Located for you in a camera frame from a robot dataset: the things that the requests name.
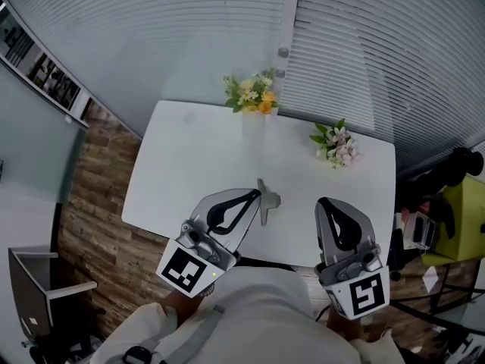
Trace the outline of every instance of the brown wood floor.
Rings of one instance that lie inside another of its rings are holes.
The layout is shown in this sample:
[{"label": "brown wood floor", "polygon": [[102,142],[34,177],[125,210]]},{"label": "brown wood floor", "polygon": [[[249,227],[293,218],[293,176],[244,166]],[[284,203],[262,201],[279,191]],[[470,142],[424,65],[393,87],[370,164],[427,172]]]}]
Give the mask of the brown wood floor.
[{"label": "brown wood floor", "polygon": [[[121,221],[124,198],[135,164],[140,141],[96,104],[89,107],[86,122],[90,128],[70,190],[64,204],[58,233],[58,252],[69,263],[70,278],[93,279],[98,288],[81,294],[82,301],[106,313],[96,319],[99,332],[108,336],[138,306],[157,301],[171,290],[155,275],[167,241]],[[469,286],[475,262],[454,264],[447,283]],[[440,278],[444,267],[437,268]],[[315,314],[329,304],[327,295],[311,268],[296,271],[308,284]],[[391,281],[391,298],[419,297],[427,294],[421,276],[426,268],[419,260],[408,263],[399,282]],[[433,292],[438,290],[436,284]],[[443,296],[440,304],[463,297]],[[429,309],[429,300],[407,303]],[[438,354],[432,325],[386,307],[364,318],[365,337],[377,339],[386,328],[393,328],[396,342],[405,348],[423,347],[420,356]]]}]

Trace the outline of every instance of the black cable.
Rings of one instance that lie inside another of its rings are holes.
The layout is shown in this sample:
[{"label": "black cable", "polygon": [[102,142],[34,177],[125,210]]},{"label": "black cable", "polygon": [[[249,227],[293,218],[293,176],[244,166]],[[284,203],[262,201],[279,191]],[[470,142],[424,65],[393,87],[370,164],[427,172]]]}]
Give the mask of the black cable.
[{"label": "black cable", "polygon": [[322,315],[323,315],[323,314],[324,314],[324,313],[325,313],[325,312],[326,312],[326,311],[327,311],[329,308],[330,308],[330,305],[328,305],[328,306],[324,307],[324,308],[321,310],[321,312],[320,312],[320,314],[318,315],[318,317],[315,319],[315,321],[316,321],[316,322],[318,322],[318,320],[321,318],[321,316],[322,316]]}]

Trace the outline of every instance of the tabletop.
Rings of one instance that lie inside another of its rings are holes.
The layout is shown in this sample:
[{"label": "tabletop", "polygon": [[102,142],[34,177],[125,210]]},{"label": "tabletop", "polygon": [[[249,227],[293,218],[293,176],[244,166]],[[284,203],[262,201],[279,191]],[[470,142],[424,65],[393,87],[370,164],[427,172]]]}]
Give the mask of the tabletop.
[{"label": "tabletop", "polygon": [[315,158],[315,143],[308,137],[317,133],[312,123],[270,115],[261,126],[248,118],[256,116],[215,105],[160,101],[136,159],[122,219],[176,238],[203,197],[257,188],[261,178],[280,194],[281,205],[268,211],[264,227],[256,215],[239,246],[242,256],[318,264],[314,208],[326,196],[350,203],[370,218],[385,264],[396,188],[394,145],[352,133],[363,156],[350,168],[334,169]]}]

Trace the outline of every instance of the gray panel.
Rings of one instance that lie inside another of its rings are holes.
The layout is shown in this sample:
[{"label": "gray panel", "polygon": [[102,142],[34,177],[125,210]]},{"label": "gray panel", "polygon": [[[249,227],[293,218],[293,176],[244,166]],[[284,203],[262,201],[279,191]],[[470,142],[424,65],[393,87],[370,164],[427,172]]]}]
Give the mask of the gray panel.
[{"label": "gray panel", "polygon": [[61,65],[143,135],[159,99],[225,102],[274,64],[283,0],[8,0]]},{"label": "gray panel", "polygon": [[282,109],[345,117],[408,174],[485,139],[485,0],[299,0]]}]

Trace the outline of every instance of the flower bouquet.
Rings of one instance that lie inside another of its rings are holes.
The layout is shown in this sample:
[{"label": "flower bouquet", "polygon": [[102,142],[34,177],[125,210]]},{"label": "flower bouquet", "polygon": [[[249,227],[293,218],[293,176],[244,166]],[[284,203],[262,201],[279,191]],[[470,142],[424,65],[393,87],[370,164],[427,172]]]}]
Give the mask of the flower bouquet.
[{"label": "flower bouquet", "polygon": [[317,157],[325,155],[330,160],[333,168],[350,166],[361,157],[358,151],[358,144],[345,128],[343,118],[332,128],[327,129],[323,125],[315,124],[321,135],[311,135],[310,138],[318,143]]},{"label": "flower bouquet", "polygon": [[277,108],[276,96],[270,91],[274,79],[274,68],[262,71],[255,76],[239,82],[233,75],[224,77],[224,93],[229,99],[226,106],[230,106],[234,113],[261,112],[269,115],[272,108]]}]

